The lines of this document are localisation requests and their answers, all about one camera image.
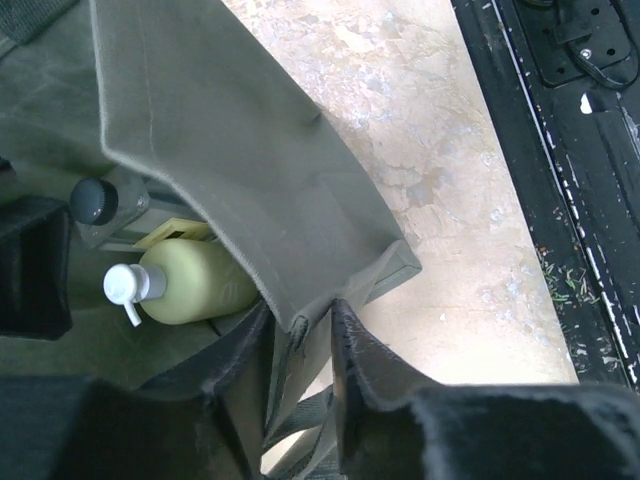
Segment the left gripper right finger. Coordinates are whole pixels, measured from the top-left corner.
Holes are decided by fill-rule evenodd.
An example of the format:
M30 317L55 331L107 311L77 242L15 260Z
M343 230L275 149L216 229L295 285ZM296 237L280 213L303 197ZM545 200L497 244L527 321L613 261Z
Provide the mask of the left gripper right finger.
M607 385L445 385L331 306L337 458L350 479L635 479L639 398Z

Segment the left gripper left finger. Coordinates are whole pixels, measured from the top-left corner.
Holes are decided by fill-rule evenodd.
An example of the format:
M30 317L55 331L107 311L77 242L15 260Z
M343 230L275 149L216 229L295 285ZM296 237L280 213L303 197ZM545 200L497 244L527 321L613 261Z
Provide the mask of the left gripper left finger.
M257 303L213 345L135 390L76 376L1 380L5 479L257 479L273 316Z

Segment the clear square bottle front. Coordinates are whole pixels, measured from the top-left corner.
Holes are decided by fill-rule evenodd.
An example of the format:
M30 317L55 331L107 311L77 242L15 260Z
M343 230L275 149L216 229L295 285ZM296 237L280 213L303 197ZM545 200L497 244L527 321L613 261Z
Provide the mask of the clear square bottle front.
M141 252L168 239L215 238L175 192L136 175L84 178L72 190L69 206L91 248Z

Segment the green pump lotion bottle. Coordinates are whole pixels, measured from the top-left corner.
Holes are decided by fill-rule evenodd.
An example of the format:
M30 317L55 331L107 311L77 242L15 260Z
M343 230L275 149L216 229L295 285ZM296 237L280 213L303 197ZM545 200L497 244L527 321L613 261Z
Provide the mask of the green pump lotion bottle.
M165 325L183 325L235 314L258 297L253 280L218 241L168 239L134 264L116 264L103 292L125 309L133 326L144 312Z

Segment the green canvas bag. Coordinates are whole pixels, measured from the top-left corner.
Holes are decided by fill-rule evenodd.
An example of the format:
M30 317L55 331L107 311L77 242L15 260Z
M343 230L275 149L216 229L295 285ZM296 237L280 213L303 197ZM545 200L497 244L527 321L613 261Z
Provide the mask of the green canvas bag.
M331 306L355 311L420 264L359 161L314 101L220 1L5 1L1 161L71 217L71 328L3 337L5 376L76 376L135 390L233 330L273 316L263 453L299 440L276 479L326 479L337 458ZM87 246L69 206L87 177L175 192L253 280L235 314L133 326L105 273L141 252Z

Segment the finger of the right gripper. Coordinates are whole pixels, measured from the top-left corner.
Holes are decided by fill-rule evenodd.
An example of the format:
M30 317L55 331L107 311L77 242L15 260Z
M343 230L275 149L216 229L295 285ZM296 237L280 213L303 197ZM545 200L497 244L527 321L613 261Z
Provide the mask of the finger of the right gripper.
M1 335L57 340L72 326L71 217L65 202L25 191L1 161Z

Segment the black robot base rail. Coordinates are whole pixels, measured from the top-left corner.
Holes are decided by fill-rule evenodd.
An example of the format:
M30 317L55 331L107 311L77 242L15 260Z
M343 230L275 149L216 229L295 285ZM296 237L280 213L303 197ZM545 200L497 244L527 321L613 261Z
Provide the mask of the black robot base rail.
M639 5L457 1L582 382L639 386Z

